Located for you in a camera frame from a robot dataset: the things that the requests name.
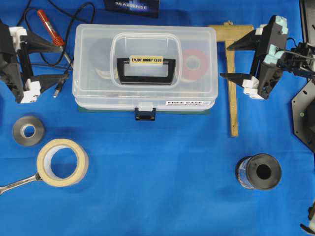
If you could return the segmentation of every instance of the wooden ruler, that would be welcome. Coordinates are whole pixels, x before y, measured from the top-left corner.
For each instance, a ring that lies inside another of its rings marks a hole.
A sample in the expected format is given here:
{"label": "wooden ruler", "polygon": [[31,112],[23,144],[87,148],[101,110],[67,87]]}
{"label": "wooden ruler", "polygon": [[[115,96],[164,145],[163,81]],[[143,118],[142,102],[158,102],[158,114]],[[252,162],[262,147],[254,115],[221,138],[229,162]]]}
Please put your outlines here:
{"label": "wooden ruler", "polygon": [[[209,26],[215,29],[217,33],[217,42],[225,43],[225,55],[226,55],[226,66],[228,73],[235,72],[235,60],[234,51],[228,51],[227,48],[235,41],[239,40],[254,28],[253,26],[233,25],[232,22],[225,22],[223,25],[212,25]],[[237,98],[236,98],[236,85],[235,83],[228,81],[228,104],[230,111],[230,130],[231,136],[238,136],[238,119],[237,119]]]}

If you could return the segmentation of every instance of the red handle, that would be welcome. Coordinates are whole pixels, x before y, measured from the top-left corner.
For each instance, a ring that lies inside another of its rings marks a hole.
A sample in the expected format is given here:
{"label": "red handle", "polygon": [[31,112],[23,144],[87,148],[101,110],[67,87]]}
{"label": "red handle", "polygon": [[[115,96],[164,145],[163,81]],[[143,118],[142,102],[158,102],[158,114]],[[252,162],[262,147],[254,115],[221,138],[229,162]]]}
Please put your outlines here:
{"label": "red handle", "polygon": [[48,33],[50,34],[50,36],[51,36],[51,38],[53,40],[53,43],[56,46],[63,46],[64,45],[63,39],[58,35],[58,33],[55,31],[55,29],[51,25],[48,17],[46,16],[46,14],[44,12],[44,10],[43,9],[38,10],[37,14],[40,17],[40,20],[44,24],[45,28],[47,29]]}

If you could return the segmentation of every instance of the free case label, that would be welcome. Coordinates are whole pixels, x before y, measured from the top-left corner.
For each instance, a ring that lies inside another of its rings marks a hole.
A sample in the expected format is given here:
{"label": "free case label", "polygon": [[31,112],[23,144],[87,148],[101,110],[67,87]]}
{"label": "free case label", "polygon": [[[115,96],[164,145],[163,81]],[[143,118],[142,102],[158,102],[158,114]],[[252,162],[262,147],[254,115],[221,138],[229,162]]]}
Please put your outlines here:
{"label": "free case label", "polygon": [[182,105],[182,106],[200,106],[210,105],[211,102],[202,101],[167,101],[165,104],[168,106]]}
{"label": "free case label", "polygon": [[130,64],[163,65],[163,57],[162,56],[130,56],[129,63]]}

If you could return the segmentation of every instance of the wrench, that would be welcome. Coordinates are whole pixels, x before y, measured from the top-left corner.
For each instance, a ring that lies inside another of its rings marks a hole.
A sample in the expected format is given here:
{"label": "wrench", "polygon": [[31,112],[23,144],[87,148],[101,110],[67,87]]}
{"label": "wrench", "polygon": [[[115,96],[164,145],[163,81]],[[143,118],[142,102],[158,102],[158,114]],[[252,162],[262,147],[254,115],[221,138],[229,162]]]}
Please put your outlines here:
{"label": "wrench", "polygon": [[33,181],[41,181],[41,177],[39,176],[38,173],[36,173],[35,175],[33,176],[30,176],[30,177],[27,177],[27,178],[24,178],[24,179],[21,179],[19,181],[16,181],[14,183],[11,183],[11,184],[8,184],[6,186],[0,186],[0,195],[12,188],[16,188],[16,187],[19,187],[21,185],[24,185],[24,184],[27,184],[27,183],[30,183],[30,182],[33,182]]}

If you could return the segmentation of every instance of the blue fabric surface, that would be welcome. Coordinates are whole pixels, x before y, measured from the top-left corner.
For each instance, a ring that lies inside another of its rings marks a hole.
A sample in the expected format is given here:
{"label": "blue fabric surface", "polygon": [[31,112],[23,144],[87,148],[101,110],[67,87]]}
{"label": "blue fabric surface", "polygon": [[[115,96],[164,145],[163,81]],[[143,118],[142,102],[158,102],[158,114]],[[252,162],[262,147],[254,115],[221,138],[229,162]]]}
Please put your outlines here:
{"label": "blue fabric surface", "polygon": [[[55,3],[73,13],[84,1]],[[2,0],[1,20],[16,25],[26,2]],[[162,0],[158,19],[107,12],[102,0],[93,2],[97,24],[207,26],[231,20],[256,28],[277,14],[288,19],[289,36],[302,40],[297,0]],[[64,36],[69,17],[44,0],[33,0],[32,6],[44,8]],[[90,14],[86,9],[80,16]],[[29,20],[36,33],[50,39],[35,12]],[[74,35],[75,27],[68,42],[71,56]],[[236,71],[249,72],[252,57],[252,52],[237,52]],[[41,62],[36,55],[31,59]],[[223,44],[218,44],[218,61],[219,72],[225,72]],[[56,70],[37,67],[34,72]],[[303,235],[299,224],[308,224],[307,209],[314,200],[314,158],[292,133],[290,101],[305,82],[284,73],[267,101],[251,100],[237,88],[238,138],[229,135],[221,77],[209,115],[157,114],[155,122],[135,121],[132,112],[79,112],[71,79],[57,99],[52,88],[34,104],[16,104],[0,83],[0,185],[34,174],[37,154],[51,139],[73,139],[90,157],[88,173],[77,185],[55,188],[34,182],[1,195],[1,234]],[[14,122],[25,115],[39,117],[46,127],[44,140],[33,147],[19,146],[12,137]],[[282,180],[271,191],[244,189],[234,175],[236,163],[261,152],[278,159]],[[69,158],[64,163],[71,167]]]}

